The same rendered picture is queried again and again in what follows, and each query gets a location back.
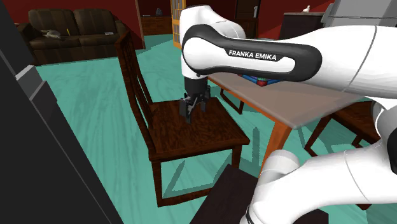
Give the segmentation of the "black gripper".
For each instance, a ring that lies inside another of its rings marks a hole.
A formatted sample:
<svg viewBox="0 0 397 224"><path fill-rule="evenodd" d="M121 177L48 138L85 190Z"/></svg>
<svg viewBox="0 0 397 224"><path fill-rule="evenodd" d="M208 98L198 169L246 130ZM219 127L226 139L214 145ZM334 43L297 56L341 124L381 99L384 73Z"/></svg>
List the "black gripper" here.
<svg viewBox="0 0 397 224"><path fill-rule="evenodd" d="M188 124L191 124L191 112L195 107L194 100L198 97L200 109L205 112L206 106L211 98L211 88L208 85L207 77L202 79L191 79L185 77L184 98L179 100L179 114L185 117Z"/></svg>

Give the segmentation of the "dark wooden chair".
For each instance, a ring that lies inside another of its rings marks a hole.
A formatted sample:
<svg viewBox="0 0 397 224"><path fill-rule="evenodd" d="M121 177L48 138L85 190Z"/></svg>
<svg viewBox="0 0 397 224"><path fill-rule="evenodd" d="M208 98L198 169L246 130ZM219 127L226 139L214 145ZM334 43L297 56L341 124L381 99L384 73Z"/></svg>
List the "dark wooden chair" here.
<svg viewBox="0 0 397 224"><path fill-rule="evenodd" d="M163 197L161 164L232 150L232 167L238 168L242 146L249 144L249 138L215 97L209 99L205 111L194 110L190 123L179 114L179 100L153 102L139 68L131 34L122 34L115 48L130 107L148 148L157 205L171 206L206 196L208 189Z"/></svg>
<svg viewBox="0 0 397 224"><path fill-rule="evenodd" d="M335 120L356 134L356 137L352 141L352 145L355 148L362 148L362 145L360 145L361 140L365 140L370 144L376 143L380 139L380 136L375 130L375 126L373 124L373 104L374 101L355 102L350 106L321 118L312 135L309 137L306 145L304 146L305 151L312 157L317 155L311 149L311 146L314 144L331 119Z"/></svg>

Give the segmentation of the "blue red green toy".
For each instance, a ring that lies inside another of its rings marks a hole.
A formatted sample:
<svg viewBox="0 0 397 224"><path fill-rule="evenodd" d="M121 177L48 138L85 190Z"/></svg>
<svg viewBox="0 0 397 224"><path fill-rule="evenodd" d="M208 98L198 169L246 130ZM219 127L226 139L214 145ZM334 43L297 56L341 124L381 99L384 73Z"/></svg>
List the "blue red green toy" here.
<svg viewBox="0 0 397 224"><path fill-rule="evenodd" d="M248 76L248 75L245 75L245 74L240 74L239 76L243 77L244 79L246 79L248 81L251 81L251 82L257 84L260 87L264 87L264 86L267 86L267 85L271 85L273 83L280 82L280 80L267 79L267 78L258 78L258 77L255 77L255 76Z"/></svg>

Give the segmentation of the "wooden table with grey top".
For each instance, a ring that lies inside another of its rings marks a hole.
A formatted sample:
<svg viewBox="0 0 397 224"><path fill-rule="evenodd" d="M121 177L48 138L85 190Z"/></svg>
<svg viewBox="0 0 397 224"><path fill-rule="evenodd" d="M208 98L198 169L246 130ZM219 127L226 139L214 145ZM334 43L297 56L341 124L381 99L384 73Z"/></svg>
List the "wooden table with grey top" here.
<svg viewBox="0 0 397 224"><path fill-rule="evenodd" d="M265 153L259 156L259 167L249 171L256 177L269 155L283 148L292 130L364 99L359 95L287 81L260 87L228 73L213 74L209 81L220 88L223 100L238 113L247 105L274 123Z"/></svg>

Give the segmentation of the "yellow glazed door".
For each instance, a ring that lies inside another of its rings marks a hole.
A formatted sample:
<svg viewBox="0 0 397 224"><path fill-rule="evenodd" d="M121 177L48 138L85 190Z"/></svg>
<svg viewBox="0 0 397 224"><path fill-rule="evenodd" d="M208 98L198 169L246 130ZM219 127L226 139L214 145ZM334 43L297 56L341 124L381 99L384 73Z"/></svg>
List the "yellow glazed door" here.
<svg viewBox="0 0 397 224"><path fill-rule="evenodd" d="M181 12L185 8L186 0L171 0L172 35L173 44L176 48L181 48L179 35L179 20Z"/></svg>

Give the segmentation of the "brown wooden sideboard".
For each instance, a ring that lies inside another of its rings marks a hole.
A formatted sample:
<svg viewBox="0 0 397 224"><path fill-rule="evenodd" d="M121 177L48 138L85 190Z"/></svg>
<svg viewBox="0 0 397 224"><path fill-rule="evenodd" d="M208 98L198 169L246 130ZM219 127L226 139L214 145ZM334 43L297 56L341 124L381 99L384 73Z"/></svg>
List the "brown wooden sideboard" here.
<svg viewBox="0 0 397 224"><path fill-rule="evenodd" d="M145 36L172 34L171 0L138 0Z"/></svg>

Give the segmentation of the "dark robot stand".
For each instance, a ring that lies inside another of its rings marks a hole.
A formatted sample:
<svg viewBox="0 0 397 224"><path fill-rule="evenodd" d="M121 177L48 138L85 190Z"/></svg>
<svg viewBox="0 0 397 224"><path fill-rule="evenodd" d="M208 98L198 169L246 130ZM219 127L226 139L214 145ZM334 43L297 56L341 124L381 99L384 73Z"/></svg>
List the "dark robot stand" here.
<svg viewBox="0 0 397 224"><path fill-rule="evenodd" d="M239 224L258 178L228 164L190 224Z"/></svg>

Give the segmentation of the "dark wooden door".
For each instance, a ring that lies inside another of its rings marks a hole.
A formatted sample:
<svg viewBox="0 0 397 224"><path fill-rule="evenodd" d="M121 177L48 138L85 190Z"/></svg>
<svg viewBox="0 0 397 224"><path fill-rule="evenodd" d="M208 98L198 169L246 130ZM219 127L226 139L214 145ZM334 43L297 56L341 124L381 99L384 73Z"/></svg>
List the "dark wooden door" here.
<svg viewBox="0 0 397 224"><path fill-rule="evenodd" d="M246 37L255 39L258 37L258 14L261 0L236 0L235 19Z"/></svg>

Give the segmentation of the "dark chest of drawers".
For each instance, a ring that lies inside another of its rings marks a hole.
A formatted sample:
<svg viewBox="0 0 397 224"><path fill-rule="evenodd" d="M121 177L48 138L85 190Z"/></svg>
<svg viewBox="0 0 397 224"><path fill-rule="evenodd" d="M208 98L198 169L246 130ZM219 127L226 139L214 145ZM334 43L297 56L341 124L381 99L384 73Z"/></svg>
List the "dark chest of drawers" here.
<svg viewBox="0 0 397 224"><path fill-rule="evenodd" d="M284 13L279 40L295 38L323 27L321 19L324 12Z"/></svg>

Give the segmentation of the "dark brown sofa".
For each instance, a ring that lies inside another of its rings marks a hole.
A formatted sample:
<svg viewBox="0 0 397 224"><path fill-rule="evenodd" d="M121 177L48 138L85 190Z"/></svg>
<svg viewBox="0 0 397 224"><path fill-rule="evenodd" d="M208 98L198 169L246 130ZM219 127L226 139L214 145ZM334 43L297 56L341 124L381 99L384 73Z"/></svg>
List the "dark brown sofa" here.
<svg viewBox="0 0 397 224"><path fill-rule="evenodd" d="M100 8L43 8L28 11L17 26L35 65L116 57L115 42L126 25Z"/></svg>

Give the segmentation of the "tall black cabinet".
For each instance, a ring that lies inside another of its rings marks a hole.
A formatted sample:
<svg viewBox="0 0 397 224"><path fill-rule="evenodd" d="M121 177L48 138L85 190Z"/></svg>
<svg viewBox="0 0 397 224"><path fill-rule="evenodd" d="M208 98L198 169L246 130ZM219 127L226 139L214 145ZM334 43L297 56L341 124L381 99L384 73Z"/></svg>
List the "tall black cabinet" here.
<svg viewBox="0 0 397 224"><path fill-rule="evenodd" d="M2 0L0 224L123 224Z"/></svg>

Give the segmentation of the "grey box-shaped appliance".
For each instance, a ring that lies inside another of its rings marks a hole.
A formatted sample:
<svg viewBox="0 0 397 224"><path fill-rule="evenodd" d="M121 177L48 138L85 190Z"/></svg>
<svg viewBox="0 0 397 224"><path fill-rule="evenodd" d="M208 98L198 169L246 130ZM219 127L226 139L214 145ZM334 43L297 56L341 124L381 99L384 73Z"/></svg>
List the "grey box-shaped appliance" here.
<svg viewBox="0 0 397 224"><path fill-rule="evenodd" d="M397 26L397 0L335 0L325 11L324 27L341 25Z"/></svg>

